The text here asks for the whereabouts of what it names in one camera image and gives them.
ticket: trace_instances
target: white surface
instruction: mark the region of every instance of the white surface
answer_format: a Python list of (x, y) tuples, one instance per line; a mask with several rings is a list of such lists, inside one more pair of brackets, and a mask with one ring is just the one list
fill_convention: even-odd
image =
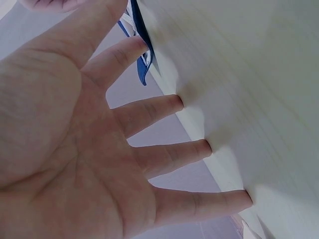
[(0, 1), (0, 20), (13, 8), (16, 0), (1, 0)]
[(319, 1), (140, 0), (165, 94), (263, 239), (319, 237)]
[(243, 221), (243, 228), (244, 228), (244, 239), (260, 239), (260, 237), (256, 235), (244, 221)]

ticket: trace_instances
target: palm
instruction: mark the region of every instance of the palm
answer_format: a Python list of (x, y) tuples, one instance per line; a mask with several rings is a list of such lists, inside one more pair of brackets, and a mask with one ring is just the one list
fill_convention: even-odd
[(14, 92), (9, 102), (17, 106), (2, 117), (0, 219), (7, 235), (130, 238), (251, 205), (244, 191), (189, 193), (148, 182), (211, 149), (205, 140), (128, 145), (128, 137), (182, 103), (166, 96), (108, 107), (106, 90), (146, 47), (134, 37), (87, 61), (125, 6), (124, 0), (88, 4), (0, 65), (2, 91)]

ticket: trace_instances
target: blue object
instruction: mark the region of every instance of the blue object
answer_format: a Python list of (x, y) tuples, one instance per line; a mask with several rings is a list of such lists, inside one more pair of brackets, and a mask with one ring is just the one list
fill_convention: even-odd
[[(139, 78), (141, 83), (146, 86), (146, 74), (150, 69), (151, 64), (153, 63), (153, 59), (154, 59), (154, 49), (151, 43), (151, 39), (150, 36), (148, 34), (148, 31), (145, 27), (143, 18), (142, 18), (142, 14), (140, 11), (140, 8), (138, 6), (137, 0), (131, 0), (131, 5), (132, 5), (132, 12), (133, 12), (133, 16), (131, 16), (133, 18), (133, 21), (136, 25), (136, 29), (138, 34), (141, 36), (141, 38), (144, 40), (144, 42), (146, 43), (146, 45), (149, 48), (149, 53), (150, 55), (150, 62), (148, 64), (146, 64), (146, 59), (148, 57), (148, 53), (143, 54), (143, 56), (141, 56), (138, 60), (137, 60), (137, 67), (138, 67), (138, 74), (139, 74)], [(124, 31), (125, 35), (127, 37), (129, 37), (128, 32), (126, 31), (125, 27), (123, 26), (123, 24), (121, 23), (121, 21), (119, 21), (119, 26), (121, 27), (121, 29)]]

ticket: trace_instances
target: gray surface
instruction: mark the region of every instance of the gray surface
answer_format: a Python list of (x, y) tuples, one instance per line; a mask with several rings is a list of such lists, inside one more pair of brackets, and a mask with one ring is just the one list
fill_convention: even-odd
[[(0, 59), (4, 58), (26, 41), (51, 27), (65, 17), (64, 14), (31, 13), (16, 5), (0, 21)], [(124, 38), (115, 27), (100, 45), (98, 52)], [(111, 107), (139, 99), (162, 95), (151, 76), (148, 86), (143, 87), (136, 73), (136, 66), (130, 67), (109, 89), (107, 99)], [(170, 116), (145, 129), (129, 139), (133, 146), (168, 144), (189, 141), (189, 137), (176, 116)], [(188, 191), (216, 192), (214, 182), (205, 164), (201, 161), (177, 170), (171, 174), (155, 178), (154, 185)], [(240, 236), (230, 218), (221, 218), (202, 223), (191, 223), (158, 228), (146, 232), (135, 239), (239, 239)]]

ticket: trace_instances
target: knuckle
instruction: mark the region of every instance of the knuckle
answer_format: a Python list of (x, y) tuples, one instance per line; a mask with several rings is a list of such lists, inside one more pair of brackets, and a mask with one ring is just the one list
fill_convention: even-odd
[(193, 204), (193, 216), (196, 216), (199, 212), (199, 208), (202, 205), (202, 197), (198, 193), (192, 193), (191, 194), (191, 200)]
[(111, 54), (118, 62), (118, 64), (122, 67), (122, 69), (127, 68), (127, 66), (129, 65), (129, 59), (127, 57), (127, 54), (122, 49), (114, 49), (113, 51), (111, 51)]

